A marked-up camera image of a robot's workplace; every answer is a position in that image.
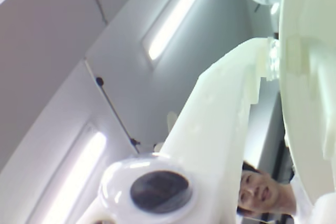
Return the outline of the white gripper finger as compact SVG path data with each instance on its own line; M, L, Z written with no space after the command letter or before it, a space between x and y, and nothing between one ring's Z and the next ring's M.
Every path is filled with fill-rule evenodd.
M235 223L250 107L271 74L271 38L231 50L198 78L158 153L111 164L79 223Z
M308 222L335 223L335 47L316 38L287 39L287 134Z

